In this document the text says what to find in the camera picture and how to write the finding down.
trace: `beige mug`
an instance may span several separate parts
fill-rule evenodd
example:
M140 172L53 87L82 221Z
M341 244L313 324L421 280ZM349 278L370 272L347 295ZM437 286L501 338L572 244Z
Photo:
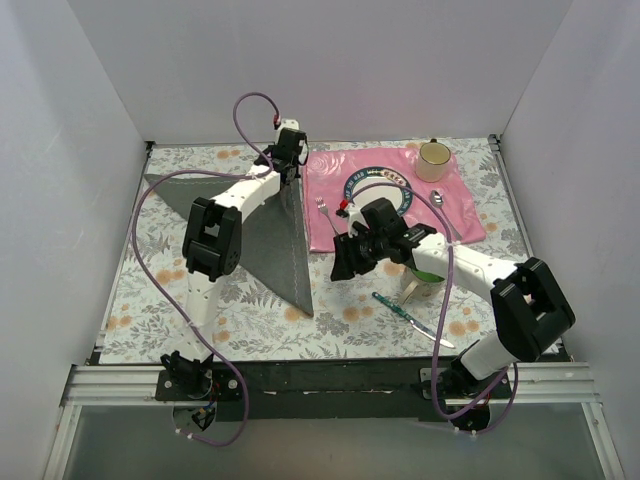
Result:
M447 173L450 160L451 150L432 138L420 147L415 165L416 175L425 182L437 182Z
M444 285L444 278L433 273L405 268L400 278L402 293L398 304L403 305L409 298L424 298L436 294Z

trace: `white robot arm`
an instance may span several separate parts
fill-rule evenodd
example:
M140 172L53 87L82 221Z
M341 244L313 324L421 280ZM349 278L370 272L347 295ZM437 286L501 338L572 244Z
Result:
M409 228L391 202L379 198L362 209L350 205L350 230L334 238L331 280L367 273L383 258L448 276L448 243L435 229ZM473 394L486 380L517 361L533 362L575 322L575 316L547 265L500 260L456 245L456 283L493 306L497 331L462 352L442 376L447 393Z
M211 199L199 198L192 205L183 244L187 259L187 313L200 333L210 339L217 318L220 292L226 277L238 265L242 249L242 222L260 205L298 175L299 157L306 143L296 120L283 119L276 131L276 143L265 153L271 156L274 170L258 160L242 180ZM182 357L202 361L211 352L202 345L191 328L184 327L173 349Z

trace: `pink cloth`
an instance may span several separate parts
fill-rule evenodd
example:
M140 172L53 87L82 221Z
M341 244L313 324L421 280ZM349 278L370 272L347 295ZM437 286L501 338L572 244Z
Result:
M462 235L463 243L484 240L484 228L478 219L471 192L460 178L455 155L451 158L449 171L436 183L420 180L413 168L418 151L413 148L369 148L333 152L312 152L306 168L302 169L304 208L312 252L333 252L333 230L329 221L318 211L316 197L323 197L329 214L339 231L346 231L347 222L335 211L344 198L344 186L356 171L367 167L388 167L409 181L411 188L427 200L436 189L444 196L444 211ZM409 226L424 223L444 229L431 210L419 199L413 198L409 210L404 214Z

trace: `white enclosure panel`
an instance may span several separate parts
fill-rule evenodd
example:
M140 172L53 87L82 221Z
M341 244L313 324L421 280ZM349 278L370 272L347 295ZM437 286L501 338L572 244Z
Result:
M640 2L573 2L503 137L537 255L577 321L627 478L640 478Z
M0 478L40 478L100 327L144 144L65 0L0 2Z
M69 0L145 140L237 142L264 91L312 140L501 133L570 0ZM242 111L271 139L268 105Z

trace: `floral table surface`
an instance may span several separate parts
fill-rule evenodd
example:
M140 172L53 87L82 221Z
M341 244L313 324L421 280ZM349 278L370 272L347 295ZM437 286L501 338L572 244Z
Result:
M419 147L424 140L315 143L313 150L370 147ZM526 249L498 165L486 139L442 139L458 158L487 238L473 248L492 256L523 260ZM147 173L185 168L244 173L255 153L247 146L184 146L153 149ZM181 254L186 222L157 195L147 200L139 221L139 243L156 279L181 303L187 279ZM400 292L403 266L381 262L375 271L350 282L331 283L331 254L310 254L309 273L315 316L291 307L243 268L231 275L221 296L212 340L232 360L407 357L430 355L433 343L371 297ZM407 305L407 311L435 329L442 292ZM156 291L128 246L116 295L105 325L100 363L158 363L183 326L182 318ZM495 328L491 307L476 295L454 287L445 337L456 354Z

